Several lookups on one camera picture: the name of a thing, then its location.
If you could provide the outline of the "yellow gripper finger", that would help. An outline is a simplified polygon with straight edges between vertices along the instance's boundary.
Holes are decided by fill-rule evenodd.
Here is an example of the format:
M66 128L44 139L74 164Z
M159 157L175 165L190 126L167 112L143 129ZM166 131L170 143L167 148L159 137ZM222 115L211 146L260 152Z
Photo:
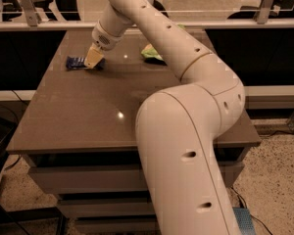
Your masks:
M84 64L88 69L93 69L96 65L98 65L101 62L103 58L104 55L100 50L90 48L85 57Z

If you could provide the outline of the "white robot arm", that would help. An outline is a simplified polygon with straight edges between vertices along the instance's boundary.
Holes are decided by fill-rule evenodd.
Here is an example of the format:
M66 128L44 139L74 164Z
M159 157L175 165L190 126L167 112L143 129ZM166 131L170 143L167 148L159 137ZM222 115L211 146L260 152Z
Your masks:
M86 65L97 65L132 25L180 82L149 96L135 124L139 157L162 235L241 235L213 147L244 110L240 78L155 9L153 0L109 0L93 29Z

